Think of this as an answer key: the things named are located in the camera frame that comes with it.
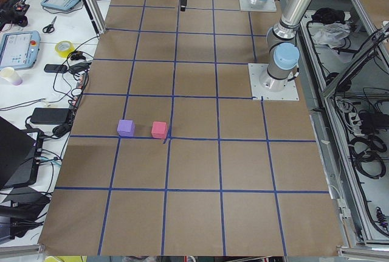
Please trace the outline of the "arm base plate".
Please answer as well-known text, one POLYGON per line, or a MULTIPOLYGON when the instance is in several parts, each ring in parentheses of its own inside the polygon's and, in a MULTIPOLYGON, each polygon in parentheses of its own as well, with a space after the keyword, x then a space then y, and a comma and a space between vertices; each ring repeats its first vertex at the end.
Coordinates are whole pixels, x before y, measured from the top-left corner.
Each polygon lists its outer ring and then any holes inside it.
POLYGON ((241 11, 245 12, 272 12, 277 11, 275 0, 239 0, 241 11))
POLYGON ((299 101, 292 72, 284 80, 276 80, 267 73, 268 64, 249 63, 250 89, 253 100, 299 101))

